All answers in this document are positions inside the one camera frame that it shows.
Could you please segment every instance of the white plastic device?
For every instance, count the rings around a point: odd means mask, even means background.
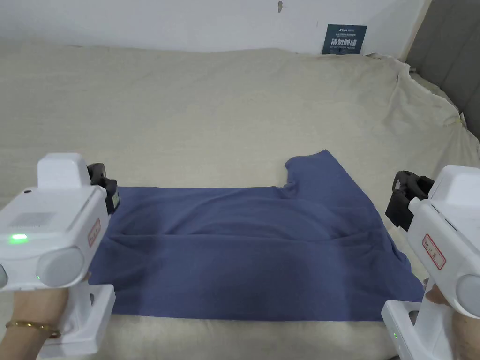
[[[38,186],[0,211],[0,291],[69,287],[62,336],[40,356],[92,354],[115,302],[112,285],[82,282],[108,226],[107,192],[79,154],[48,154],[37,171]]]
[[[427,291],[436,283],[453,309],[425,297],[387,301],[382,317],[402,360],[454,360],[453,311],[480,318],[480,169],[445,167],[429,198],[414,198],[408,209],[406,236],[430,274]],[[419,311],[415,324],[412,311]]]

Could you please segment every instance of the gold bracelet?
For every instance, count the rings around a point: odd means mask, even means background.
[[[10,320],[7,322],[5,327],[8,329],[11,326],[19,326],[19,327],[32,327],[34,329],[46,331],[50,333],[50,339],[56,339],[61,336],[61,333],[58,329],[54,329],[50,325],[43,325],[40,323],[33,323],[30,321],[17,321],[17,320]]]

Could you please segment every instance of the beige bedsheet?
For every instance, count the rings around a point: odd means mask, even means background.
[[[457,110],[392,58],[247,50],[192,54],[0,42],[0,204],[47,152],[104,162],[120,185],[283,185],[328,149],[382,214],[398,170],[479,166]],[[416,275],[424,270],[386,220]],[[0,294],[0,324],[11,311]],[[112,316],[91,359],[387,359],[382,323]]]

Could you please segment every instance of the green indicator light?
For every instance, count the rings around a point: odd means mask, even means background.
[[[25,234],[15,234],[15,235],[12,235],[12,239],[14,240],[23,240],[23,239],[26,239],[27,236]]]
[[[10,239],[10,244],[25,244],[28,238],[25,234],[14,234]]]

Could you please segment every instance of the white wall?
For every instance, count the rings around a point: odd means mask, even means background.
[[[320,53],[328,24],[368,25],[363,53],[401,57],[426,0],[0,0],[0,36],[74,45]]]

